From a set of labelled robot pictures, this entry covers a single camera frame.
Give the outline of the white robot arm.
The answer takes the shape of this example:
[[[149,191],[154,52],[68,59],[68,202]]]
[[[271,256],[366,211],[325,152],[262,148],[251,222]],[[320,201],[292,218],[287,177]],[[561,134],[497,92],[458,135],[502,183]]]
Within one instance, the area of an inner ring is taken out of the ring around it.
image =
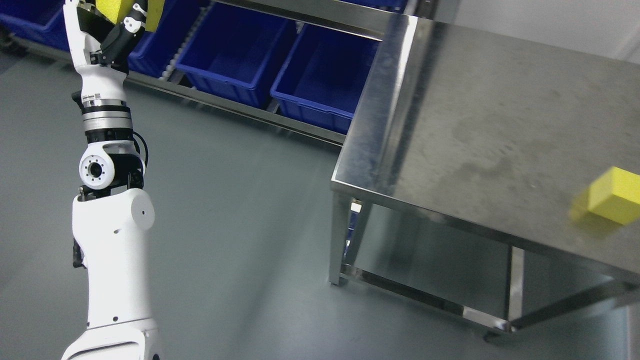
[[[155,211],[144,191],[147,145],[125,100],[83,98],[87,148],[71,204],[73,266],[87,270],[86,330],[64,360],[160,360],[160,328],[149,289],[149,232]]]

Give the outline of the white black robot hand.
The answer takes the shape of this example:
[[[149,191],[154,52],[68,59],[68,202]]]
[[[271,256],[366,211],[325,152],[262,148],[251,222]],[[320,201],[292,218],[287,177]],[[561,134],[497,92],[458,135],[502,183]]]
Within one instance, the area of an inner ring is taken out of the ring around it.
[[[96,0],[66,0],[65,31],[74,69],[82,80],[71,99],[80,107],[125,106],[128,56],[153,22],[148,0],[124,0],[123,13],[106,14]]]

